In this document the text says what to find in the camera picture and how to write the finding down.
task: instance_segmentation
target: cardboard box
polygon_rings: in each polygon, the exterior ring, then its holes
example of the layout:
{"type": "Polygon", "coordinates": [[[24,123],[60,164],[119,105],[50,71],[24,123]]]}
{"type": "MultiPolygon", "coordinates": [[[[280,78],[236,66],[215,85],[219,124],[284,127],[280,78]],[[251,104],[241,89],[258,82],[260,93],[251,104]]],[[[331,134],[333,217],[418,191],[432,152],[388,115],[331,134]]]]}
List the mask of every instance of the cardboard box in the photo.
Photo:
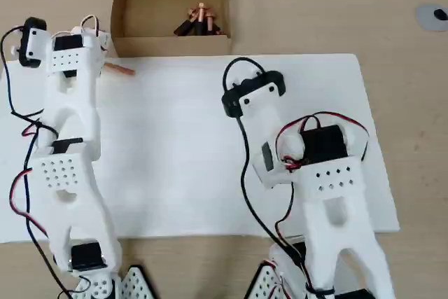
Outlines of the cardboard box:
{"type": "Polygon", "coordinates": [[[120,57],[226,55],[230,51],[228,0],[113,0],[111,34],[120,57]],[[227,35],[173,34],[199,2],[213,8],[227,35]]]}

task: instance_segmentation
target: red wire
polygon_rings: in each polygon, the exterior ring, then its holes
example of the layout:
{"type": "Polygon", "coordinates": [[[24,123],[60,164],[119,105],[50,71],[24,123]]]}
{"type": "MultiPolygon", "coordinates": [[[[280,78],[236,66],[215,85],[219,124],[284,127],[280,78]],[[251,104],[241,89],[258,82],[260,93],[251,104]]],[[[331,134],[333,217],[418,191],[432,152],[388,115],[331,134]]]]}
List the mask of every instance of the red wire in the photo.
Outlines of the red wire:
{"type": "Polygon", "coordinates": [[[30,222],[32,222],[45,236],[47,236],[47,232],[46,230],[42,227],[42,225],[39,224],[39,222],[37,222],[32,216],[31,214],[25,212],[25,211],[20,211],[14,204],[14,191],[15,191],[15,187],[17,186],[18,181],[25,175],[30,173],[30,171],[32,171],[32,168],[29,169],[24,169],[23,171],[21,171],[15,178],[13,181],[13,185],[11,186],[11,190],[9,192],[9,205],[11,207],[11,209],[20,216],[23,216],[25,218],[28,218],[30,222]]]}
{"type": "Polygon", "coordinates": [[[22,137],[28,137],[31,136],[33,134],[36,134],[35,132],[28,132],[29,129],[31,129],[34,126],[34,124],[30,124],[28,125],[26,128],[24,128],[24,130],[22,131],[22,137]]]}
{"type": "Polygon", "coordinates": [[[272,296],[274,295],[275,290],[277,290],[277,286],[273,286],[272,290],[269,292],[269,295],[267,297],[267,299],[271,299],[272,296]]]}
{"type": "Polygon", "coordinates": [[[321,125],[321,121],[319,120],[319,118],[317,118],[314,114],[310,115],[307,117],[307,119],[302,123],[302,126],[300,127],[300,133],[305,131],[305,126],[307,126],[308,120],[310,118],[314,118],[316,120],[316,124],[317,124],[317,128],[320,129],[322,127],[321,125]]]}

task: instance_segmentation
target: wooden tabletop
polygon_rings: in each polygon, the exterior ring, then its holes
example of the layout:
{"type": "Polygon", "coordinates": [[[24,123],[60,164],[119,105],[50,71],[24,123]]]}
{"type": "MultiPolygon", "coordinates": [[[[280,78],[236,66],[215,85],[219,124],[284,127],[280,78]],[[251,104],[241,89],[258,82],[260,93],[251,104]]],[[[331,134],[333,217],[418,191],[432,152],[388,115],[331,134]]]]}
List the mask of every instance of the wooden tabletop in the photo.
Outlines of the wooden tabletop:
{"type": "MultiPolygon", "coordinates": [[[[52,31],[87,13],[108,25],[111,2],[0,0],[0,32],[29,15],[52,31]]],[[[234,54],[358,56],[402,228],[379,241],[396,296],[406,299],[445,298],[448,279],[448,33],[419,28],[414,9],[422,3],[448,7],[448,0],[231,0],[234,54]]],[[[241,299],[269,245],[256,237],[126,239],[123,268],[143,263],[162,298],[241,299]]],[[[56,298],[30,243],[0,245],[0,259],[5,298],[56,298]]]]}

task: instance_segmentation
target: white foam board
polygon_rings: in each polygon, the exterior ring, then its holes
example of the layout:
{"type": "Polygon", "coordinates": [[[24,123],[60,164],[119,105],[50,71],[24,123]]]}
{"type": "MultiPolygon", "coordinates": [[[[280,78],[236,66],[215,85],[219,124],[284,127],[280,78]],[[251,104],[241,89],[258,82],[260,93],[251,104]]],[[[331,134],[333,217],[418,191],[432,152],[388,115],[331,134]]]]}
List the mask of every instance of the white foam board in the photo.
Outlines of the white foam board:
{"type": "MultiPolygon", "coordinates": [[[[181,235],[260,235],[239,186],[244,147],[237,123],[221,104],[223,70],[234,56],[154,57],[113,60],[136,76],[104,72],[98,80],[102,155],[94,164],[99,189],[120,237],[181,235]]],[[[379,147],[358,60],[354,55],[254,56],[266,69],[285,76],[284,122],[320,110],[337,111],[364,124],[370,144],[363,164],[367,200],[375,230],[399,229],[396,208],[379,147]]],[[[11,62],[13,99],[19,112],[43,107],[45,74],[11,62]]],[[[242,80],[255,71],[237,64],[229,75],[242,80]]],[[[28,240],[25,220],[8,205],[8,189],[21,170],[28,139],[26,126],[9,114],[6,81],[0,99],[0,242],[28,240]]],[[[76,119],[61,136],[80,136],[76,119]]],[[[246,177],[248,195],[272,228],[290,197],[289,186],[266,190],[253,168],[246,177]]],[[[16,203],[25,206],[19,187],[16,203]]],[[[30,174],[31,212],[39,220],[45,202],[30,174]]],[[[283,224],[286,235],[302,233],[297,208],[283,224]]],[[[87,233],[73,229],[72,237],[87,233]]]]}

